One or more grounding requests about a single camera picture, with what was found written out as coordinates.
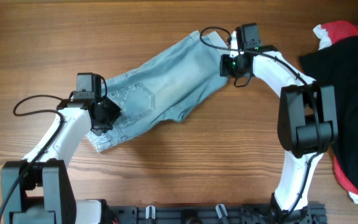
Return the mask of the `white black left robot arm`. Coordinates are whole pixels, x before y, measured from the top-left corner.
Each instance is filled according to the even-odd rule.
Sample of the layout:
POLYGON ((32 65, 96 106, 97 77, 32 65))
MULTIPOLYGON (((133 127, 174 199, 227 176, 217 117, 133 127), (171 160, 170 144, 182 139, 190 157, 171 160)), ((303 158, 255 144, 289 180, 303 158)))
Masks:
POLYGON ((67 167, 86 134, 112 129, 120 107, 108 98, 61 100, 53 113, 37 147, 2 167, 0 223, 118 223, 105 200, 75 200, 67 167))

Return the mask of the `light blue denim shorts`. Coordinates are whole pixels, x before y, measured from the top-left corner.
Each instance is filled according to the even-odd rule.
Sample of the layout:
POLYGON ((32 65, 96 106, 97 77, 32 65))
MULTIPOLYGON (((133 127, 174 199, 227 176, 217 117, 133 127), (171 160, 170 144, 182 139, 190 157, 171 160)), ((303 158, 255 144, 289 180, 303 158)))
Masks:
POLYGON ((140 67, 108 79, 103 93, 121 108, 121 115, 106 133, 88 133, 90 143, 102 152, 161 121, 182 122, 226 85, 219 69, 225 46, 217 32, 201 36, 196 30, 140 67))

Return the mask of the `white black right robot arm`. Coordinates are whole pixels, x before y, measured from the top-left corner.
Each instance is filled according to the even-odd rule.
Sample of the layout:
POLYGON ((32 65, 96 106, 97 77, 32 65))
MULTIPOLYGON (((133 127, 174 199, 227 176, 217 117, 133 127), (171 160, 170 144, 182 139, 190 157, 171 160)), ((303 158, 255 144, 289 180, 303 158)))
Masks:
POLYGON ((261 216, 268 223, 310 221, 313 174, 338 134, 333 86, 302 74, 271 45, 232 49, 221 56, 220 75, 259 78, 280 98, 277 134, 285 150, 281 179, 268 205, 251 207, 243 216, 261 216))

